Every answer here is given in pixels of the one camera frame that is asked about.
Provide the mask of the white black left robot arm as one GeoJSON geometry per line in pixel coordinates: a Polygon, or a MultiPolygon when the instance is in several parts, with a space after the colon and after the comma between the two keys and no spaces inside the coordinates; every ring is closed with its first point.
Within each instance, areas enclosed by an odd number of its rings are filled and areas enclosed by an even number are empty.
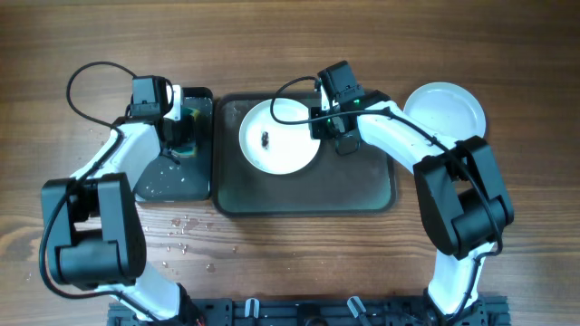
{"type": "Polygon", "coordinates": [[[39,270],[54,294],[71,300],[110,295],[157,325],[204,323],[183,286],[148,264],[133,195],[160,155],[158,128],[173,105],[169,80],[134,78],[130,112],[110,125],[105,147],[70,177],[44,184],[39,270]]]}

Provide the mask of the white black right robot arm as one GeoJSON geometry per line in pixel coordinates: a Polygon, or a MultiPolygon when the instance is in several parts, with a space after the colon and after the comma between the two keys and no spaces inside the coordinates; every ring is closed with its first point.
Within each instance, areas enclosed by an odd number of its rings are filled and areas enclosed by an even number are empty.
{"type": "Polygon", "coordinates": [[[317,73],[321,106],[310,113],[314,137],[350,131],[387,153],[413,175],[423,228],[437,250],[427,288],[440,323],[452,325],[477,301],[485,260],[503,251],[514,208],[497,161],[478,135],[457,139],[405,114],[381,91],[366,91],[350,64],[317,73]]]}

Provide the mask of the large dark brown tray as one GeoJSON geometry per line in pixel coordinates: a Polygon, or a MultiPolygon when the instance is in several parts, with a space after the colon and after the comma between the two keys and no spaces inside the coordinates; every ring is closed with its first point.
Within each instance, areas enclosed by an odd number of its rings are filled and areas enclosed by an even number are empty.
{"type": "Polygon", "coordinates": [[[263,172],[244,157],[238,133],[243,118],[270,93],[230,93],[214,110],[211,196],[225,216],[334,216],[388,210],[397,198],[391,157],[362,143],[340,156],[324,140],[314,159],[288,175],[263,172]]]}

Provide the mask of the white plate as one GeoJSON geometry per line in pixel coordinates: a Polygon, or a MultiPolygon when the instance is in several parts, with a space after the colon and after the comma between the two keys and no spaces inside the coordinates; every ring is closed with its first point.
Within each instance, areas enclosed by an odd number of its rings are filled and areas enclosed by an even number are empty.
{"type": "Polygon", "coordinates": [[[420,86],[407,99],[403,111],[430,129],[455,139],[484,138],[487,131],[486,115],[476,97],[449,82],[420,86]]]}
{"type": "Polygon", "coordinates": [[[254,168],[273,175],[297,172],[315,158],[321,141],[311,137],[307,124],[276,122],[270,104],[271,100],[259,102],[243,118],[239,146],[254,168]]]}

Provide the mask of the green yellow sponge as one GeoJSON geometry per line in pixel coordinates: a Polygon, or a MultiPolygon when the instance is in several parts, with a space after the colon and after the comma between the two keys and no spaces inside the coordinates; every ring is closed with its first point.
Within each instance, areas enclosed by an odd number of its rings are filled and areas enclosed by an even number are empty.
{"type": "Polygon", "coordinates": [[[178,136],[173,149],[174,155],[179,158],[191,158],[198,151],[198,127],[196,126],[197,109],[181,108],[181,119],[178,121],[178,136]]]}

